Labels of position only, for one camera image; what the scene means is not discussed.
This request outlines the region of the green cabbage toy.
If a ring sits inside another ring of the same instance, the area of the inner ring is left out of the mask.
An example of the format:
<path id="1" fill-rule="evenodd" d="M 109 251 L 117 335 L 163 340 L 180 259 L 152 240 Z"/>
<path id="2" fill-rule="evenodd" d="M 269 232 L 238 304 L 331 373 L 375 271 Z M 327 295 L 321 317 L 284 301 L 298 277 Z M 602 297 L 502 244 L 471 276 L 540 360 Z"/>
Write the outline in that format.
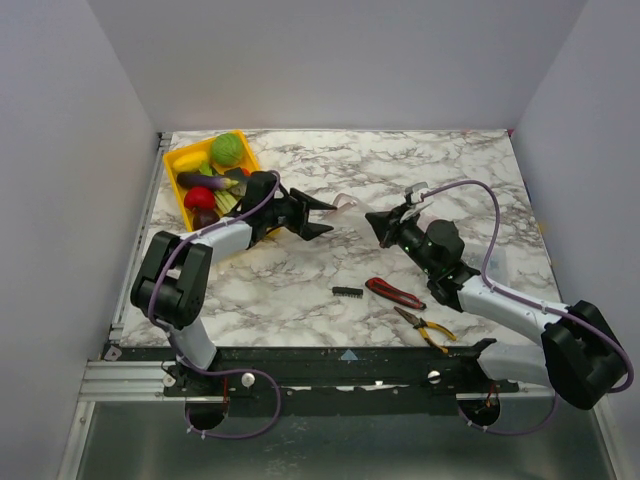
<path id="1" fill-rule="evenodd" d="M 213 140 L 210 155 L 213 165 L 223 168 L 235 168 L 244 159 L 244 146 L 237 135 L 224 133 Z"/>

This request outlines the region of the red apple toy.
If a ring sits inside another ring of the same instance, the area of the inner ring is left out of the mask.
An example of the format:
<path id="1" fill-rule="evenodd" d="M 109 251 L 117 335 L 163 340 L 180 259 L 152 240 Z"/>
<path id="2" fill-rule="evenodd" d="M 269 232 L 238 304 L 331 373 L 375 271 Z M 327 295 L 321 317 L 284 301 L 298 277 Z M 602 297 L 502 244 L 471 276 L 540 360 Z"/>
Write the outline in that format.
<path id="1" fill-rule="evenodd" d="M 216 199 L 211 190 L 197 186 L 186 193 L 183 205 L 186 210 L 213 210 L 216 207 Z"/>

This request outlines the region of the purple eggplant toy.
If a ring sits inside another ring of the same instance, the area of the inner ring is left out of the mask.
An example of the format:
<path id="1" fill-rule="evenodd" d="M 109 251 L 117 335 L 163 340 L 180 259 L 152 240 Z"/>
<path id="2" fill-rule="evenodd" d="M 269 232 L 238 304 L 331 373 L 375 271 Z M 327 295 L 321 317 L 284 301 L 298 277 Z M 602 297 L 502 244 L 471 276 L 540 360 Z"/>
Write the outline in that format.
<path id="1" fill-rule="evenodd" d="M 213 191 L 228 190 L 239 184 L 237 180 L 225 176 L 209 176 L 192 172 L 179 173 L 176 181 L 184 189 L 203 187 Z"/>

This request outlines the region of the clear zip top bag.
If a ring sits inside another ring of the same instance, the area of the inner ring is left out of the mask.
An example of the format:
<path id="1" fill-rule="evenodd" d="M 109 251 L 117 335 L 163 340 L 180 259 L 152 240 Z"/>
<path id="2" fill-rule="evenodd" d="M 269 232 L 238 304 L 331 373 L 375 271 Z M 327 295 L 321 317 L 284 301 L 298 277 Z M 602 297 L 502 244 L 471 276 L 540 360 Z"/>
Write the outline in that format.
<path id="1" fill-rule="evenodd" d="M 373 209 L 359 198 L 339 193 L 333 200 L 334 210 L 324 215 L 324 219 L 333 227 L 356 232 L 362 238 L 375 239 L 374 231 L 366 219 Z"/>

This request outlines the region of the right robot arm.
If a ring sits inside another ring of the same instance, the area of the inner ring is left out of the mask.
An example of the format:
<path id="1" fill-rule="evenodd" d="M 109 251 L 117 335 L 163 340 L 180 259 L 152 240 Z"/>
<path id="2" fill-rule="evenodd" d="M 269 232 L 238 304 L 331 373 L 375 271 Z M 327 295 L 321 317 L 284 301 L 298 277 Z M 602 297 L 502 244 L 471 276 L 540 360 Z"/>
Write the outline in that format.
<path id="1" fill-rule="evenodd" d="M 431 296 L 458 312 L 494 321 L 528 339 L 494 342 L 460 367 L 460 379 L 480 392 L 495 380 L 553 389 L 582 410 L 634 379 L 633 367 L 600 311 L 591 303 L 546 303 L 485 278 L 467 265 L 453 222 L 421 228 L 405 205 L 365 216 L 383 248 L 399 247 L 426 274 Z"/>

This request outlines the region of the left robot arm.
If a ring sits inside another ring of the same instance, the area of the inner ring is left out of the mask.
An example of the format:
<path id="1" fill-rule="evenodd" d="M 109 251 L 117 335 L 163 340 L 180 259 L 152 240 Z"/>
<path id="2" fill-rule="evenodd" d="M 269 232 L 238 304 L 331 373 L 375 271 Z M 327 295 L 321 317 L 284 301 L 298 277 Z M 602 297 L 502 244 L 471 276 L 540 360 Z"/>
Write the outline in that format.
<path id="1" fill-rule="evenodd" d="M 222 380 L 220 368 L 212 364 L 216 346 L 200 318 L 210 268 L 281 227 L 310 241 L 333 227 L 310 222 L 309 214 L 335 209 L 286 189 L 276 171 L 257 171 L 249 176 L 239 206 L 218 222 L 182 235 L 160 231 L 153 236 L 130 301 L 165 333 L 178 361 L 189 367 L 187 382 L 197 393 L 214 393 Z"/>

